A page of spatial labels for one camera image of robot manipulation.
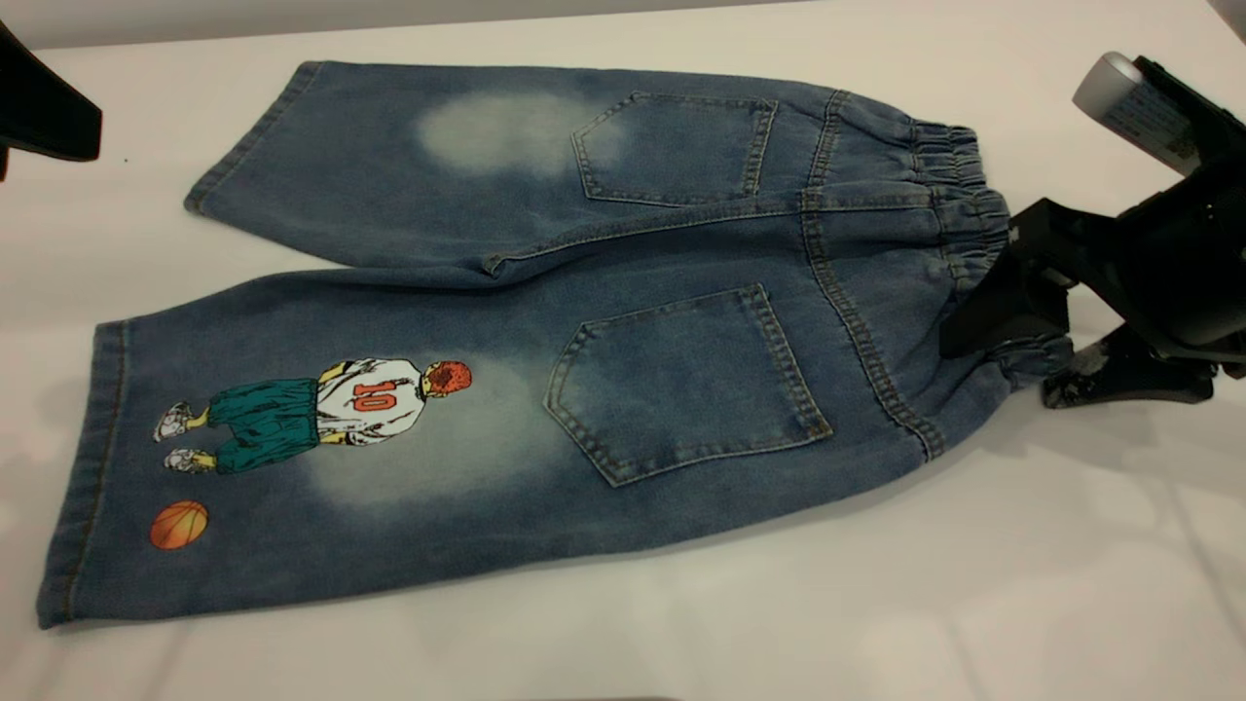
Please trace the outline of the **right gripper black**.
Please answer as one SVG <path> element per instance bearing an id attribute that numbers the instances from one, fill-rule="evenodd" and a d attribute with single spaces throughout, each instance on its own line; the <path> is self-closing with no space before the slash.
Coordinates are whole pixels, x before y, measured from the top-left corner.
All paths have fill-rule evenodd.
<path id="1" fill-rule="evenodd" d="M 1042 382 L 1045 408 L 1201 403 L 1219 365 L 1244 379 L 1244 149 L 1229 151 L 1116 218 L 1040 199 L 1011 217 L 1006 247 L 939 324 L 939 355 L 1064 336 L 1068 294 L 1085 285 L 1116 331 Z"/>

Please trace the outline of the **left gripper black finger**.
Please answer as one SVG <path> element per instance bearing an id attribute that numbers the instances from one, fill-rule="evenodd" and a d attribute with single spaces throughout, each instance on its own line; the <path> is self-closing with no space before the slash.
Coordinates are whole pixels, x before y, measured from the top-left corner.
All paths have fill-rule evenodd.
<path id="1" fill-rule="evenodd" d="M 1 25 L 1 178 L 14 149 L 93 163 L 102 126 L 102 111 Z"/>

